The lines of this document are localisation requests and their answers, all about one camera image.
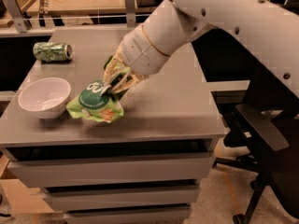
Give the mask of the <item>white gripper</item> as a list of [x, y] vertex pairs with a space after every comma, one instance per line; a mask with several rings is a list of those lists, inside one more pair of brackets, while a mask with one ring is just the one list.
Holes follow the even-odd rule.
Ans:
[[157, 74], [169, 58], [152, 44], [144, 26], [138, 25], [123, 38], [107, 63], [100, 93], [121, 93], [131, 89], [146, 76]]

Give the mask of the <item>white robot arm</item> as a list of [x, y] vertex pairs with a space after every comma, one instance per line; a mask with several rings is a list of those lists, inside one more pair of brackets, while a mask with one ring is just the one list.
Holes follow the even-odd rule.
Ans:
[[266, 0], [163, 0], [123, 38], [114, 60], [142, 79], [212, 28], [234, 37], [299, 96], [299, 16]]

